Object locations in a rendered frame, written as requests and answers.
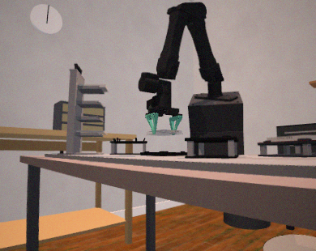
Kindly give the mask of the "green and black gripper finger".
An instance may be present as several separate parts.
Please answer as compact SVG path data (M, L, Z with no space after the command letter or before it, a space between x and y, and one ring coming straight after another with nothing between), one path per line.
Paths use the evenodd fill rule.
M157 121L158 121L158 113L150 113L148 115L145 115L147 122L149 123L152 133L156 134L156 127L157 127ZM153 124L152 124L152 118L153 118ZM154 125L154 128L153 128Z
M182 116L180 116L180 115L175 116L175 117L170 117L169 118L169 123L170 123L171 130L177 130L177 127L178 127L179 123L181 122L181 120L182 120ZM174 127L174 122L175 121L176 121L176 124L175 124L175 127Z

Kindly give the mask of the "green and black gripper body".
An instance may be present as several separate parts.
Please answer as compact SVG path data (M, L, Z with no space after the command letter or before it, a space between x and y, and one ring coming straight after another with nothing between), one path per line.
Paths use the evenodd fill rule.
M173 117L178 115L182 116L182 114L178 114L179 108L172 108L171 95L166 95L166 93L157 95L157 106L150 108L149 113L145 113L145 115L150 113L158 113L158 117L163 117L164 115L172 115Z

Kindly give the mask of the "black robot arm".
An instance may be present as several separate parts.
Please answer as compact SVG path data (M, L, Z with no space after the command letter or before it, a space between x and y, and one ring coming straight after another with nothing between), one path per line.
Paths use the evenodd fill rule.
M177 9L176 9L177 8ZM171 12L172 11L172 12ZM187 25L192 36L196 52L199 57L199 72L202 79L206 79L208 93L194 96L195 99L233 101L237 96L223 95L221 82L224 81L220 65L211 51L207 37L206 14L207 8L202 2L183 2L167 10L169 27L163 50L158 58L157 74L142 72L139 79L139 90L156 93L152 99L147 100L147 110L157 106L157 94L171 95L171 82L162 79L175 80L180 62L179 49L182 35ZM160 75L161 74L161 75ZM160 78L160 79L159 79ZM209 81L214 80L214 81ZM231 99L232 98L232 99Z

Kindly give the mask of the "white multi-well plate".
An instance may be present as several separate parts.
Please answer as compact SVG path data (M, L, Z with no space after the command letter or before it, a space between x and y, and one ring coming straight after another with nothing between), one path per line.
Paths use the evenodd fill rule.
M153 134L152 131L148 131L146 135L151 136L171 136L171 135L180 135L183 134L182 130L157 130L156 134Z

